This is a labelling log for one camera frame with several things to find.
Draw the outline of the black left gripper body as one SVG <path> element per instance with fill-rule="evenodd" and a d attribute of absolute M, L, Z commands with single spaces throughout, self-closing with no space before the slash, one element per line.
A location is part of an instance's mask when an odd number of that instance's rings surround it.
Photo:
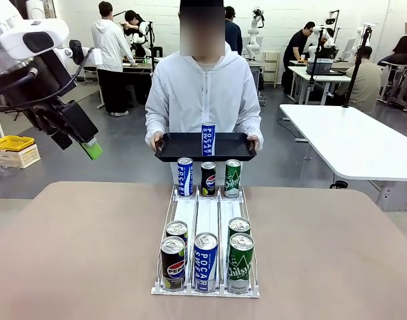
<path fill-rule="evenodd" d="M 67 103 L 49 99 L 25 108 L 25 116 L 38 130 L 56 143 L 90 141 L 99 132 L 97 127 L 74 100 Z"/>

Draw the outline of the person's right hand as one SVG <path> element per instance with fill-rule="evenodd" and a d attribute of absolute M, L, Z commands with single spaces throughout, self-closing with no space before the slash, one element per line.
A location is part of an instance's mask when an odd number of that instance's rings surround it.
<path fill-rule="evenodd" d="M 150 138 L 150 147 L 155 152 L 157 147 L 163 142 L 163 132 L 157 131 Z"/>

